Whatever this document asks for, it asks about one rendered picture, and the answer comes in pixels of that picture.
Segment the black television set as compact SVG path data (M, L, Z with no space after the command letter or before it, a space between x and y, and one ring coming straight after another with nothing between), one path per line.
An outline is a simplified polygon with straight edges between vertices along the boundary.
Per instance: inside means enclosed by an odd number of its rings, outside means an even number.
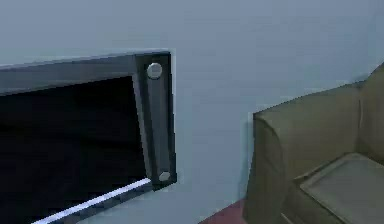
M78 224L177 181L167 50L0 66L0 224Z

